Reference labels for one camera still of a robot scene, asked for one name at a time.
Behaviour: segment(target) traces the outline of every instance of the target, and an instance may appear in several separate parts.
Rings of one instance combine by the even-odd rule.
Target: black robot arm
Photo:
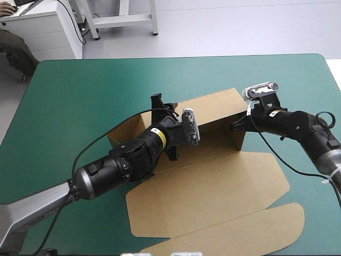
[[[298,141],[317,170],[330,175],[341,191],[341,145],[331,133],[335,117],[330,112],[311,115],[303,111],[289,112],[280,106],[276,95],[276,83],[264,83],[246,88],[245,100],[254,103],[254,108],[240,113],[241,118],[230,125],[233,131],[269,132]],[[327,113],[332,118],[328,125],[320,114]]]
[[[200,135],[192,109],[183,110],[180,122],[174,115],[176,104],[163,104],[161,94],[155,94],[151,99],[152,110],[155,109],[152,111],[152,124],[137,138],[119,144],[108,155],[78,168],[72,175],[73,181],[11,204],[0,204],[1,255],[19,254],[27,231],[55,214],[36,255],[44,246],[64,206],[79,199],[94,199],[125,181],[141,180],[152,175],[163,151],[174,161],[177,160],[177,146],[198,145]]]
[[[152,109],[174,111],[175,103],[163,104],[161,94],[151,97]],[[196,146],[200,135],[191,109],[184,109],[182,122],[170,111],[152,111],[152,124],[137,138],[124,142],[108,155],[76,171],[74,186],[80,199],[94,199],[125,181],[137,181],[153,174],[163,151],[177,160],[176,147]]]

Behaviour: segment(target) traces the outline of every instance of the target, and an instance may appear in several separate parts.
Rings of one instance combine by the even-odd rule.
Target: cardboard box
[[[289,190],[280,166],[271,154],[241,152],[245,133],[229,130],[247,108],[239,93],[229,89],[180,102],[176,111],[185,107],[194,109],[199,146],[178,147],[175,162],[162,154],[156,175],[126,196],[133,235],[171,238],[145,251],[154,256],[184,250],[263,255],[294,242],[303,229],[302,207],[265,210]],[[150,113],[138,116],[111,132],[109,140],[114,146],[134,138],[150,123]],[[266,224],[263,229],[260,223]],[[248,234],[258,235],[250,241]]]

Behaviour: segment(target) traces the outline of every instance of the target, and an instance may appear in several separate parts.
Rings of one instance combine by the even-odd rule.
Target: brown pants
[[[27,76],[33,76],[39,64],[24,40],[7,30],[0,29],[0,53],[6,53],[10,66]]]

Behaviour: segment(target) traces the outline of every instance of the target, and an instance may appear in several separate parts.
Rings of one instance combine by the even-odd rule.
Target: white desk
[[[70,4],[63,0],[76,23]],[[72,21],[65,8],[55,0],[45,0],[27,14],[17,13],[0,18],[0,29],[21,36],[32,54],[40,61],[51,59],[81,59],[82,44],[78,40]]]

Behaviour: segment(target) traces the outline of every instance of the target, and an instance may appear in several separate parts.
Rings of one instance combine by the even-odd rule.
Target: green table
[[[124,118],[149,108],[154,93],[174,102],[231,87],[241,92],[266,81],[280,85],[281,103],[289,110],[332,111],[341,120],[340,90],[324,58],[316,54],[44,61],[0,147],[0,200],[11,202],[65,181],[81,149]],[[341,138],[340,123],[333,133]],[[290,164],[316,172],[298,143],[266,137]],[[102,139],[79,165],[109,149],[108,140]],[[243,150],[269,152],[253,133],[247,133]],[[298,241],[277,254],[341,253],[341,212],[331,186],[281,167],[291,187],[272,207],[300,203],[306,221]],[[162,241],[130,232],[125,194],[136,185],[127,183],[66,207],[45,247],[56,247],[61,254],[117,254]],[[38,247],[50,222],[29,232],[22,253]]]

